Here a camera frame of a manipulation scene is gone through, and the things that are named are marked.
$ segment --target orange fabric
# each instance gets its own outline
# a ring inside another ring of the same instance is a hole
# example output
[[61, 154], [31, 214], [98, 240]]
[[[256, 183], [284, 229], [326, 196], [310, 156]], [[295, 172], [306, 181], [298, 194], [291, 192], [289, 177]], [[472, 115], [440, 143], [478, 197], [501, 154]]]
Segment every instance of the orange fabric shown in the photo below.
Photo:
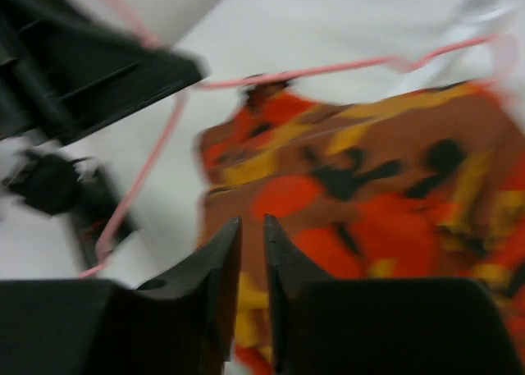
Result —
[[252, 202], [252, 215], [260, 222], [267, 213], [285, 217], [303, 209], [321, 193], [322, 187], [306, 176], [280, 176], [261, 188]]
[[[202, 242], [241, 216], [242, 273], [260, 295], [266, 213], [334, 277], [477, 278], [525, 359], [525, 137], [501, 97], [473, 82], [344, 106], [268, 93], [201, 137], [222, 189], [203, 202]], [[269, 327], [242, 316], [252, 361]]]
[[329, 227], [303, 230], [293, 236], [292, 240], [320, 268], [336, 278], [365, 276], [359, 259], [349, 253]]
[[254, 348], [236, 345], [235, 358], [249, 368], [250, 375], [272, 375], [272, 367]]

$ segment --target black plastic bracket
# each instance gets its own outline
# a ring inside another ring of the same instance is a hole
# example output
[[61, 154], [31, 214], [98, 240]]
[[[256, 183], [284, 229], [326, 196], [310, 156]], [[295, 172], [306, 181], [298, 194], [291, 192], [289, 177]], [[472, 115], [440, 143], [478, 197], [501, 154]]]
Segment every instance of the black plastic bracket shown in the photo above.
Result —
[[69, 144], [202, 79], [67, 0], [0, 0], [0, 139], [39, 128]]
[[[80, 169], [92, 158], [68, 160], [59, 153], [26, 150], [23, 160], [2, 183], [23, 199], [23, 204], [49, 216], [65, 213], [79, 243], [84, 267], [98, 264], [95, 245], [121, 198], [103, 166]], [[112, 240], [113, 249], [133, 231], [136, 223], [126, 215]]]
[[219, 375], [233, 338], [240, 221], [128, 290], [113, 281], [0, 281], [0, 373]]
[[477, 282], [327, 277], [274, 217], [265, 221], [265, 245], [276, 373], [523, 374]]

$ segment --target camouflage fabric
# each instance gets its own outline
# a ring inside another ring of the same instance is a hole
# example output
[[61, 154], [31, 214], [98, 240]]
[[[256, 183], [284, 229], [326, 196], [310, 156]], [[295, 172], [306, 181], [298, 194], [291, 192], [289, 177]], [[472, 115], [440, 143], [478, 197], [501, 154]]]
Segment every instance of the camouflage fabric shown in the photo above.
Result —
[[483, 281], [525, 358], [525, 138], [498, 95], [464, 82], [345, 106], [287, 83], [247, 96], [199, 138], [211, 185], [199, 244], [230, 217], [243, 220], [235, 337], [244, 357], [271, 358], [270, 213], [334, 277]]

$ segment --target pink cable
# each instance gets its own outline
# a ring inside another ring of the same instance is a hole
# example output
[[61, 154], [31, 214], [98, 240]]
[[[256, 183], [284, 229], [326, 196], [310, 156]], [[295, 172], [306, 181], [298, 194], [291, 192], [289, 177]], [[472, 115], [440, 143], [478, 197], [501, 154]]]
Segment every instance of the pink cable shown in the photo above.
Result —
[[162, 130], [162, 133], [160, 137], [158, 138], [157, 143], [153, 147], [153, 151], [149, 154], [148, 159], [146, 160], [146, 163], [140, 169], [140, 172], [137, 175], [135, 182], [131, 186], [131, 189], [124, 196], [122, 201], [118, 204], [115, 212], [109, 218], [109, 221], [107, 221], [106, 227], [104, 227], [102, 234], [100, 235], [97, 243], [95, 244], [95, 253], [97, 255], [99, 265], [97, 267], [90, 268], [89, 270], [82, 272], [80, 274], [81, 278], [89, 277], [93, 274], [96, 274], [97, 272], [99, 272], [105, 267], [107, 256], [112, 252], [112, 246], [111, 246], [112, 237], [115, 235], [116, 231], [118, 230], [118, 227], [122, 223], [122, 220], [126, 217], [126, 214], [128, 210], [130, 209], [131, 204], [133, 203], [133, 201], [139, 194], [140, 190], [142, 189], [144, 182], [146, 181], [146, 178], [148, 178], [149, 173], [152, 171], [153, 166], [157, 162], [159, 156], [161, 155], [162, 150], [166, 146], [168, 140], [171, 137], [171, 134], [176, 128], [177, 123], [179, 122], [182, 110], [184, 109], [184, 106], [186, 104], [186, 99], [187, 97], [186, 97], [185, 92], [179, 92], [176, 95], [176, 104], [173, 109], [173, 112], [168, 118], [166, 126]]
[[353, 69], [359, 69], [363, 67], [370, 67], [370, 66], [376, 66], [376, 65], [389, 65], [389, 66], [396, 68], [399, 71], [409, 72], [409, 71], [414, 71], [422, 66], [425, 66], [431, 59], [438, 57], [440, 55], [443, 55], [444, 53], [449, 53], [449, 52], [452, 52], [452, 51], [455, 51], [461, 48], [472, 47], [474, 45], [478, 45], [482, 43], [489, 43], [489, 45], [492, 46], [492, 50], [493, 50], [492, 52], [494, 52], [494, 50], [498, 46], [503, 46], [503, 42], [505, 41], [508, 42], [506, 46], [512, 47], [514, 51], [512, 51], [511, 53], [506, 53], [506, 54], [503, 54], [503, 53], [492, 53], [491, 54], [493, 59], [498, 56], [499, 57], [505, 56], [505, 57], [510, 58], [504, 64], [503, 69], [500, 67], [500, 69], [495, 73], [495, 75], [493, 75], [489, 79], [488, 83], [493, 84], [494, 82], [500, 80], [501, 77], [507, 76], [509, 72], [516, 66], [516, 56], [518, 55], [517, 53], [518, 49], [516, 47], [516, 43], [514, 42], [514, 39], [508, 35], [493, 34], [493, 35], [488, 35], [488, 36], [476, 37], [474, 39], [462, 41], [460, 43], [453, 43], [450, 45], [446, 45], [444, 47], [435, 49], [434, 51], [428, 53], [427, 55], [418, 59], [415, 62], [411, 62], [403, 57], [399, 57], [396, 55], [385, 56], [385, 57], [374, 57], [371, 59], [363, 59], [363, 60], [351, 61], [351, 62], [345, 62], [345, 63], [336, 63], [335, 65], [286, 71], [280, 74], [258, 75], [257, 77], [249, 77], [249, 78], [243, 78], [243, 79], [238, 79], [238, 80], [223, 80], [223, 81], [217, 81], [217, 82], [202, 81], [199, 84], [196, 84], [195, 86], [200, 89], [223, 89], [223, 88], [231, 88], [235, 86], [265, 84], [268, 82], [293, 80], [294, 78], [306, 76], [306, 75], [320, 75], [320, 74], [333, 73], [336, 71], [353, 70]]
[[[111, 5], [114, 7], [114, 9], [117, 12], [119, 12], [124, 18], [127, 19], [128, 23], [134, 28], [135, 32], [141, 37], [145, 47], [157, 48], [160, 45], [158, 38], [144, 26], [141, 20], [133, 13], [133, 11], [127, 6], [127, 4], [124, 3], [123, 0], [108, 0], [108, 1], [111, 3]], [[504, 46], [503, 43], [498, 43], [502, 41], [507, 41], [508, 43], [506, 44], [506, 47], [511, 47], [513, 50], [507, 51], [507, 53], [502, 53], [502, 52], [495, 53], [495, 50], [498, 46], [500, 47]], [[477, 37], [475, 39], [470, 39], [467, 41], [463, 41], [461, 43], [454, 43], [451, 45], [447, 45], [447, 46], [438, 48], [428, 53], [424, 57], [418, 59], [415, 62], [408, 61], [407, 59], [404, 59], [403, 57], [398, 57], [398, 56], [375, 57], [371, 59], [363, 59], [363, 60], [353, 61], [353, 62], [338, 63], [334, 65], [329, 65], [329, 66], [320, 66], [320, 67], [314, 67], [314, 68], [309, 68], [309, 69], [287, 71], [284, 73], [259, 75], [257, 77], [249, 77], [249, 78], [243, 78], [243, 79], [238, 79], [238, 80], [201, 82], [199, 84], [196, 84], [195, 87], [199, 89], [224, 89], [224, 88], [231, 88], [231, 87], [244, 86], [244, 85], [257, 85], [257, 84], [264, 84], [268, 82], [292, 80], [300, 76], [320, 75], [320, 74], [326, 74], [326, 73], [331, 73], [335, 71], [345, 71], [345, 70], [358, 69], [362, 67], [369, 67], [369, 66], [375, 66], [375, 65], [381, 65], [381, 64], [392, 66], [402, 72], [408, 72], [408, 71], [413, 71], [415, 69], [418, 69], [419, 67], [426, 65], [431, 59], [433, 59], [434, 57], [440, 56], [444, 53], [449, 53], [451, 51], [461, 49], [461, 48], [472, 47], [474, 45], [478, 45], [481, 43], [489, 43], [489, 45], [492, 47], [491, 55], [495, 63], [495, 66], [496, 68], [499, 67], [499, 70], [496, 70], [495, 74], [486, 82], [487, 85], [492, 85], [496, 81], [501, 80], [502, 78], [507, 76], [517, 66], [516, 63], [517, 63], [517, 58], [518, 58], [518, 48], [517, 48], [516, 43], [514, 42], [514, 39], [512, 39], [509, 36], [489, 35], [489, 36]], [[501, 61], [502, 57], [506, 58], [506, 62]], [[160, 138], [155, 144], [153, 151], [149, 155], [146, 163], [140, 169], [140, 172], [137, 178], [135, 179], [134, 184], [131, 186], [131, 189], [128, 191], [124, 199], [119, 203], [115, 212], [113, 213], [113, 215], [110, 217], [109, 221], [107, 222], [107, 225], [104, 228], [102, 234], [98, 238], [97, 244], [95, 245], [95, 252], [96, 252], [96, 255], [99, 261], [99, 265], [97, 267], [90, 268], [89, 270], [85, 272], [82, 272], [80, 274], [80, 277], [89, 277], [101, 271], [102, 269], [104, 269], [106, 265], [107, 257], [111, 253], [112, 237], [115, 235], [116, 230], [120, 226], [128, 210], [130, 209], [130, 206], [133, 200], [135, 200], [140, 190], [142, 189], [142, 186], [146, 178], [148, 177], [148, 174], [153, 169], [163, 148], [165, 147], [171, 134], [176, 128], [176, 125], [179, 121], [182, 110], [184, 108], [185, 101], [186, 101], [185, 94], [178, 93], [178, 99], [176, 101], [176, 106], [174, 108], [174, 111], [170, 115], [170, 118], [164, 130], [162, 131]]]

